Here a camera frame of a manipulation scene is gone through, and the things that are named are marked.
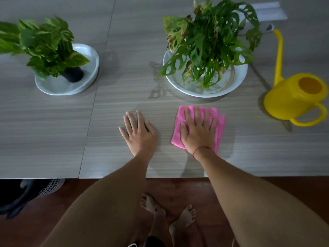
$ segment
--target wooden floor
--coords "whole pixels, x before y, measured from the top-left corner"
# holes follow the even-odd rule
[[[296,196],[329,223],[329,177],[265,178]],[[69,179],[57,192],[30,202],[19,216],[0,217],[1,247],[36,247],[45,239],[72,202],[96,179]],[[191,203],[197,211],[196,227],[204,246],[231,246],[233,232],[207,178],[148,179],[146,192],[166,210],[168,223]],[[152,224],[152,215],[140,208],[132,239],[142,244]]]

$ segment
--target pothos plant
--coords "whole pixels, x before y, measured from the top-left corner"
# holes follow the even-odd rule
[[[261,32],[256,12],[248,3],[223,0],[212,7],[210,0],[199,5],[194,0],[194,8],[194,20],[191,15],[186,18],[163,17],[167,50],[173,56],[162,67],[160,76],[174,74],[176,61],[179,61],[178,70],[181,70],[189,57],[182,74],[184,84],[190,78],[190,81],[197,81],[202,88],[207,88],[220,81],[229,65],[252,61],[252,52],[260,43]],[[242,21],[238,12],[245,16]],[[238,39],[247,20],[253,25],[245,35],[249,45]],[[218,78],[213,80],[216,72]]]
[[[27,66],[41,79],[60,76],[67,67],[78,67],[90,62],[72,48],[74,40],[68,23],[59,17],[36,24],[19,20],[19,24],[0,22],[0,54],[27,54]]]

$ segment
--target forearm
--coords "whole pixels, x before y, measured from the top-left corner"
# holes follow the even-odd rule
[[[42,247],[127,246],[149,160],[138,154],[89,187],[65,212]]]
[[[195,154],[241,247],[327,246],[329,226],[289,193],[220,159]]]

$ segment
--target pink cloth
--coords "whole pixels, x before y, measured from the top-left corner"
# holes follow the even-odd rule
[[[186,147],[184,146],[184,144],[181,141],[181,122],[184,122],[187,125],[187,122],[185,119],[185,108],[186,107],[187,106],[180,106],[178,108],[178,112],[176,115],[174,134],[171,139],[171,144],[178,146],[180,148],[183,148],[183,149],[186,149]],[[194,120],[194,106],[189,106],[188,108],[190,109],[191,117]],[[200,107],[200,114],[201,114],[202,121],[204,119],[205,112],[206,112],[206,108]],[[225,117],[225,115],[219,114],[217,112],[217,108],[209,108],[209,112],[210,112],[210,117],[209,117],[210,122],[212,122],[212,119],[214,117],[217,118],[217,125],[216,125],[216,131],[215,131],[215,139],[214,139],[215,140],[214,151],[217,153],[218,148],[220,146],[220,140],[222,139],[222,136],[223,136],[226,117]]]

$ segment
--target white plant saucer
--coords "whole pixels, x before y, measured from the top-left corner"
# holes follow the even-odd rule
[[[169,50],[167,50],[163,58],[163,65],[167,61],[169,61],[172,55],[173,54]],[[196,81],[190,83],[187,81],[185,85],[183,84],[182,74],[186,67],[186,63],[181,70],[178,70],[179,61],[176,61],[175,66],[177,69],[176,72],[172,75],[166,76],[168,81],[179,91],[187,95],[200,98],[218,97],[233,91],[242,83],[242,81],[247,75],[248,70],[248,64],[243,64],[239,66],[229,66],[229,68],[225,71],[223,77],[218,83],[209,88],[203,89]]]
[[[45,80],[35,76],[36,86],[49,95],[74,95],[88,88],[97,77],[99,67],[99,56],[95,49],[85,44],[73,44],[73,50],[86,56],[90,62],[80,66],[84,73],[78,82],[69,82],[63,76],[57,78],[48,76]]]

